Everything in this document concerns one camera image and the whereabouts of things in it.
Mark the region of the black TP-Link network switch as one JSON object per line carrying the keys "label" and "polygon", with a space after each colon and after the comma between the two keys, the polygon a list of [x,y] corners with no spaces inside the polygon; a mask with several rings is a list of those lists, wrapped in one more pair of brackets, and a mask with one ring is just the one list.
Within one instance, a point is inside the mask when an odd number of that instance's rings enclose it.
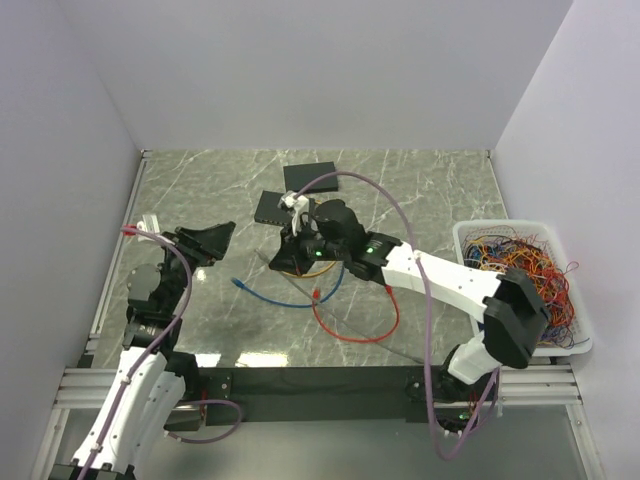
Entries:
{"label": "black TP-Link network switch", "polygon": [[254,221],[284,227],[291,222],[291,215],[279,207],[283,193],[263,190],[254,212]]}

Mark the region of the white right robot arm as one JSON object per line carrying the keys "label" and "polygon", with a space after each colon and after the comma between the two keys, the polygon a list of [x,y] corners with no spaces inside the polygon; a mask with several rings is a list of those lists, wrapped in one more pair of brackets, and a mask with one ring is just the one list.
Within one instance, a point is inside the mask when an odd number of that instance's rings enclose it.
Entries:
{"label": "white right robot arm", "polygon": [[305,274],[318,261],[337,261],[363,281],[422,293],[481,324],[431,369],[438,402],[462,401],[486,386],[497,368],[525,369],[550,317],[527,274],[483,271],[415,250],[393,236],[367,231],[344,201],[313,204],[289,192],[276,203],[287,217],[272,270]]}

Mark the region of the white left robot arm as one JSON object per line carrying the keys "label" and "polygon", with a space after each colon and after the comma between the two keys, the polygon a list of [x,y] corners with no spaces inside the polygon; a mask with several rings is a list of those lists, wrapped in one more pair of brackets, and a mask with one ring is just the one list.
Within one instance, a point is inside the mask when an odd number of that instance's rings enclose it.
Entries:
{"label": "white left robot arm", "polygon": [[85,439],[52,479],[138,479],[154,441],[179,402],[202,405],[201,377],[194,355],[176,351],[193,275],[223,260],[236,225],[178,227],[158,232],[144,225],[122,227],[158,245],[157,265],[136,267],[129,276],[127,324],[114,379]]}

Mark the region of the white plastic basket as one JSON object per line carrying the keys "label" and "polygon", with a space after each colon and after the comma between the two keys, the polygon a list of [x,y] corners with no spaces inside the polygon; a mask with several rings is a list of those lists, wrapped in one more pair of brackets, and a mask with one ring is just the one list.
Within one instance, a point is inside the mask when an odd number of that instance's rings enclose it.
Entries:
{"label": "white plastic basket", "polygon": [[589,352],[593,333],[574,271],[556,235],[528,220],[469,220],[453,227],[458,262],[473,273],[495,274],[498,290],[483,294],[488,305],[480,319],[507,359],[520,365],[533,357],[563,357]]}

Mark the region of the black Mercury network switch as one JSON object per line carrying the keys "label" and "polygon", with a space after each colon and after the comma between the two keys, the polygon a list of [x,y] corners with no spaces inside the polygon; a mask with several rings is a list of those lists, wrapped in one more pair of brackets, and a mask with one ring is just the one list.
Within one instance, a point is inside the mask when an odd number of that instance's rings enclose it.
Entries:
{"label": "black Mercury network switch", "polygon": [[[308,183],[318,177],[336,171],[334,162],[319,162],[300,165],[289,165],[283,168],[285,188],[287,191],[298,192]],[[331,176],[312,186],[308,193],[329,193],[339,190],[337,176]]]}

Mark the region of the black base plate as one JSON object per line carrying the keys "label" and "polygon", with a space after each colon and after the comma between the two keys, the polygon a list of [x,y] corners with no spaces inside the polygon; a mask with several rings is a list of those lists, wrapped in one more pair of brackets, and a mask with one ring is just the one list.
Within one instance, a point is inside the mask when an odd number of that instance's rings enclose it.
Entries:
{"label": "black base plate", "polygon": [[246,422],[403,419],[426,423],[424,368],[201,368],[180,403],[229,400]]}

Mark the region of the aluminium rail frame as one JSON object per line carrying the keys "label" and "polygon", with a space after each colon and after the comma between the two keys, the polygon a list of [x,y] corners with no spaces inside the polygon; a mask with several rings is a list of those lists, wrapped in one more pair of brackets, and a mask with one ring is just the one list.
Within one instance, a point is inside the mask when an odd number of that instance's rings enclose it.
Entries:
{"label": "aluminium rail frame", "polygon": [[500,402],[581,403],[569,366],[533,363],[551,313],[524,270],[479,270],[426,254],[414,238],[366,230],[342,200],[317,203],[306,187],[289,190],[278,205],[289,220],[272,270],[303,274],[318,261],[338,261],[387,292],[406,289],[464,311],[479,332],[440,365],[201,368],[175,346],[194,274],[224,258],[235,226],[160,232],[141,222],[135,233],[158,244],[163,260],[131,272],[123,350],[98,416],[68,462],[46,461],[45,478],[139,478],[153,441],[178,437],[170,423],[176,411],[197,413],[228,433],[244,421],[402,414],[465,439]]}

